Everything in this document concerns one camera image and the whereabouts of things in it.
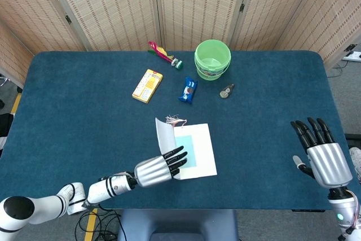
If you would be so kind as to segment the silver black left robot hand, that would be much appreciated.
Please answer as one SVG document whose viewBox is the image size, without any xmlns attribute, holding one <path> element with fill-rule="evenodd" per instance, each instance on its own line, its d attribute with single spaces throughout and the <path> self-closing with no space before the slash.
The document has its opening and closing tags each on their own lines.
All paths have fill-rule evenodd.
<svg viewBox="0 0 361 241">
<path fill-rule="evenodd" d="M 134 175 L 140 187 L 150 187 L 173 179 L 180 173 L 180 167 L 187 163 L 184 146 L 177 147 L 163 155 L 140 162 Z"/>
</svg>

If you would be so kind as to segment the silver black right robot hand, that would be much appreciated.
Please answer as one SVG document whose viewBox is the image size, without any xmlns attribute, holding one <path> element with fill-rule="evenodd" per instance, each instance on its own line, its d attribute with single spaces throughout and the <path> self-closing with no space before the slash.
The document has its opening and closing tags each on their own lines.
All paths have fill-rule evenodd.
<svg viewBox="0 0 361 241">
<path fill-rule="evenodd" d="M 296 167 L 315 179 L 321 187 L 336 189 L 347 186 L 353 178 L 352 173 L 328 125 L 320 118 L 314 120 L 309 117 L 307 120 L 310 126 L 300 120 L 290 123 L 310 163 L 307 166 L 299 156 L 294 155 Z"/>
</svg>

